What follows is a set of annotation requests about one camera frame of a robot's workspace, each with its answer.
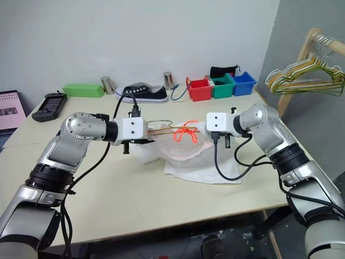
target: green box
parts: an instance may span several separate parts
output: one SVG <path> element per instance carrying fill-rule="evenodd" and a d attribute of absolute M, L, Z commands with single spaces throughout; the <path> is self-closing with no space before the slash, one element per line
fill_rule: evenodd
<path fill-rule="evenodd" d="M 214 84 L 215 82 L 220 81 L 224 85 L 215 85 L 213 88 L 213 98 L 226 98 L 231 97 L 233 94 L 233 88 L 236 86 L 236 82 L 231 78 L 229 73 L 226 73 L 223 77 L 212 78 Z"/>
<path fill-rule="evenodd" d="M 104 90 L 101 85 L 67 84 L 63 87 L 67 96 L 76 97 L 102 97 Z"/>

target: red bin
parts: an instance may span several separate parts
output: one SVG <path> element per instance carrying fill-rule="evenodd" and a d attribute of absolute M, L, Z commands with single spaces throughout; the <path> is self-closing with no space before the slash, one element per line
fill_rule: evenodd
<path fill-rule="evenodd" d="M 189 81 L 186 79 L 188 85 L 189 96 L 193 101 L 210 100 L 212 97 L 213 86 L 210 85 L 207 79 Z"/>

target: metal can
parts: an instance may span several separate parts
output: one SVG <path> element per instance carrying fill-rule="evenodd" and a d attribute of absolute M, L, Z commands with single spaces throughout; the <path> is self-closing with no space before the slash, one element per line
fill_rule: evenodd
<path fill-rule="evenodd" d="M 114 94 L 115 87 L 110 77 L 102 77 L 101 81 L 102 81 L 103 89 L 106 92 L 106 94 Z"/>
<path fill-rule="evenodd" d="M 174 89 L 174 82 L 173 77 L 171 76 L 171 72 L 167 71 L 163 73 L 164 76 L 164 88 L 166 90 L 172 90 Z"/>

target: blue bin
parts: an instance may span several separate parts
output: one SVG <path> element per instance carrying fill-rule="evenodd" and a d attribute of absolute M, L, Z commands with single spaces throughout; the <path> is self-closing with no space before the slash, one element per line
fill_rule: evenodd
<path fill-rule="evenodd" d="M 256 80 L 246 71 L 241 76 L 233 77 L 236 82 L 234 96 L 246 96 L 252 93 Z"/>

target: table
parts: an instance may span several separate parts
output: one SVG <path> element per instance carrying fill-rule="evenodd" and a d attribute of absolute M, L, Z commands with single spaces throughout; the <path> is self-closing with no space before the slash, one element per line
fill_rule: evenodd
<path fill-rule="evenodd" d="M 165 104 L 140 104 L 141 115 L 146 120 L 205 120 L 210 111 L 230 112 L 232 106 L 244 111 L 254 103 L 264 102 L 256 92 L 250 96 L 195 103 L 187 99 Z M 39 123 L 29 116 L 0 154 L 0 213 L 29 176 L 41 152 L 69 114 L 113 114 L 116 103 L 115 96 L 70 97 L 61 116 L 54 121 Z M 131 104 L 122 103 L 118 117 L 128 116 L 131 107 Z M 94 165 L 105 148 L 105 142 L 93 141 L 75 176 Z M 241 158 L 251 162 L 262 154 L 251 141 L 243 148 Z M 99 241 L 286 205 L 285 196 L 279 190 L 278 174 L 270 165 L 253 168 L 240 185 L 187 182 L 164 176 L 163 169 L 163 160 L 142 165 L 132 154 L 123 155 L 122 146 L 112 146 L 103 163 L 76 185 L 77 194 L 66 200 L 73 222 L 72 243 Z M 63 243 L 59 230 L 52 245 Z"/>

